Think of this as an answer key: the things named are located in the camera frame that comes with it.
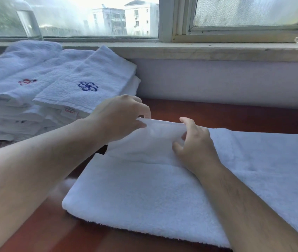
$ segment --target forearm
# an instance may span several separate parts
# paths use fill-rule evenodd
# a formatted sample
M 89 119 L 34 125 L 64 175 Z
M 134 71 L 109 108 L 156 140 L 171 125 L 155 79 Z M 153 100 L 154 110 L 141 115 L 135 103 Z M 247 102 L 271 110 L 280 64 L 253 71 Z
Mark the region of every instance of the forearm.
M 89 125 L 78 120 L 0 149 L 0 246 L 59 181 L 107 143 Z
M 221 164 L 200 169 L 198 178 L 235 252 L 298 251 L 298 232 L 230 170 Z

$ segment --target window sill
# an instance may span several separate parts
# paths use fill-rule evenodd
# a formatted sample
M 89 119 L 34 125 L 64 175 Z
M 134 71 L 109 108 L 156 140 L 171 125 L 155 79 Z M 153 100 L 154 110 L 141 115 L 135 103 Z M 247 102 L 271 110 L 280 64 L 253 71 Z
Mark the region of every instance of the window sill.
M 0 42 L 0 51 L 10 43 Z M 64 49 L 105 45 L 124 58 L 298 62 L 295 43 L 62 42 Z

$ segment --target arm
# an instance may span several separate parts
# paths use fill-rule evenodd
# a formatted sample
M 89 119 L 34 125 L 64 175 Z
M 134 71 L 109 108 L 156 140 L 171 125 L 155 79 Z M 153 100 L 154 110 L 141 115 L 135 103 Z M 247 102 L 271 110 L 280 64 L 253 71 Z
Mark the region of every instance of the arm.
M 138 97 L 104 101 L 84 119 L 0 148 L 0 246 L 46 199 L 48 192 L 103 145 L 145 127 L 150 109 Z
M 298 232 L 219 160 L 208 129 L 180 118 L 185 145 L 173 150 L 200 180 L 227 238 L 236 252 L 298 251 Z

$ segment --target sky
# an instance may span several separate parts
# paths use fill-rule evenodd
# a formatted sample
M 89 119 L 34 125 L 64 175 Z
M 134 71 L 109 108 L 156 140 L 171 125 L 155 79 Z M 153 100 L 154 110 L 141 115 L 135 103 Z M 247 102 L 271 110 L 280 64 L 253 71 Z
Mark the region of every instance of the sky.
M 107 8 L 124 9 L 125 4 L 134 0 L 70 0 L 82 8 L 101 8 L 102 4 Z M 151 3 L 159 3 L 159 0 L 142 0 Z

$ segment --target embroidered logo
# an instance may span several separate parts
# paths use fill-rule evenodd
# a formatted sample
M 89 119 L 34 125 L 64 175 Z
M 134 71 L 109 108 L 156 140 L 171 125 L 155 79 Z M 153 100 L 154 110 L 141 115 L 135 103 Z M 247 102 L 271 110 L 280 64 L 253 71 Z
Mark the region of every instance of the embroidered logo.
M 98 86 L 96 85 L 96 84 L 94 84 L 94 83 L 92 83 L 92 82 L 80 82 L 79 84 L 78 84 L 78 87 L 80 87 L 83 91 L 89 91 L 89 90 L 91 90 L 91 91 L 97 91 L 98 90 Z
M 37 82 L 37 80 L 29 80 L 29 79 L 24 79 L 22 81 L 19 81 L 18 83 L 23 86 L 23 85 L 27 85 L 27 84 L 30 84 L 30 83 L 33 83 L 33 82 Z

